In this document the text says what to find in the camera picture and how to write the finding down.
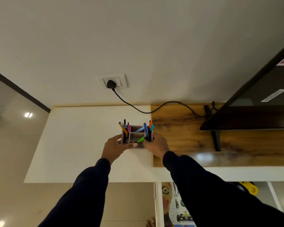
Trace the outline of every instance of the wooden pen holder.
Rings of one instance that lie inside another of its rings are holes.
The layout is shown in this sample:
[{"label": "wooden pen holder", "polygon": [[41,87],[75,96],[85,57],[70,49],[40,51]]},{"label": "wooden pen holder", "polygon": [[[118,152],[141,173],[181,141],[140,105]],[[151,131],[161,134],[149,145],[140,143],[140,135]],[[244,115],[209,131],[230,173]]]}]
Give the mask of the wooden pen holder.
[{"label": "wooden pen holder", "polygon": [[[124,131],[122,131],[121,144],[134,143],[134,142],[138,141],[140,138],[146,137],[147,135],[145,133],[145,129],[140,131],[140,132],[135,132],[142,127],[144,127],[144,126],[130,125],[128,137],[126,137]],[[151,131],[150,134],[151,134],[151,142],[152,142],[153,141],[153,131]],[[139,142],[138,146],[135,147],[135,148],[144,148],[143,142],[144,141]]]}]

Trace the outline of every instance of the yellow object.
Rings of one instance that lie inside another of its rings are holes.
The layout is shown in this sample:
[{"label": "yellow object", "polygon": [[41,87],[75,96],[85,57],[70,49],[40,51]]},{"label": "yellow object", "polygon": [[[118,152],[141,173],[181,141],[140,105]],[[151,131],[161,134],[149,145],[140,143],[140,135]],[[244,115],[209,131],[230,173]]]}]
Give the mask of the yellow object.
[{"label": "yellow object", "polygon": [[259,190],[258,188],[251,184],[250,182],[239,182],[240,184],[242,184],[252,195],[257,195]]},{"label": "yellow object", "polygon": [[128,137],[128,132],[127,132],[127,130],[126,130],[124,127],[122,127],[121,123],[119,123],[119,125],[120,125],[120,127],[122,128],[122,130],[125,132],[126,137]]}]

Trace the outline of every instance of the tv screen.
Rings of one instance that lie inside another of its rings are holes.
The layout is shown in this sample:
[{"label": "tv screen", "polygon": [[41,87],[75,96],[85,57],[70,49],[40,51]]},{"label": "tv screen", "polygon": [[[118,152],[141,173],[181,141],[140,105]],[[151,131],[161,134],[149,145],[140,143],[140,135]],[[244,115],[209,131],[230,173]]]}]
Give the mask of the tv screen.
[{"label": "tv screen", "polygon": [[200,128],[245,129],[284,129],[284,49]]}]

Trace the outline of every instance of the yellow pen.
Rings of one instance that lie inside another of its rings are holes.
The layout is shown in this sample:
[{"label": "yellow pen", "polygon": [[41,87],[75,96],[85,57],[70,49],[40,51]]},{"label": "yellow pen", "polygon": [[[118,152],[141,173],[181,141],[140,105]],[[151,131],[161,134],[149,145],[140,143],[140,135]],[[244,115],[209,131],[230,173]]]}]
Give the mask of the yellow pen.
[{"label": "yellow pen", "polygon": [[128,132],[127,130],[121,125],[121,122],[119,122],[120,127],[122,128],[122,130],[125,132],[126,137],[128,137]]}]

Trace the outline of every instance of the navy sweatshirt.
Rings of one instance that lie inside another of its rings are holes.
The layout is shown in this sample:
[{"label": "navy sweatshirt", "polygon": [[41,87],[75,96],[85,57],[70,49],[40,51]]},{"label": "navy sweatshirt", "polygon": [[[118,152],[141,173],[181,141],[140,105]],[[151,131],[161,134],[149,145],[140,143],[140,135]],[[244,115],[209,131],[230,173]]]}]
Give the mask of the navy sweatshirt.
[{"label": "navy sweatshirt", "polygon": [[[206,171],[187,155],[163,158],[197,227],[284,226],[284,213]],[[100,226],[110,163],[99,159],[76,178],[39,227]]]}]

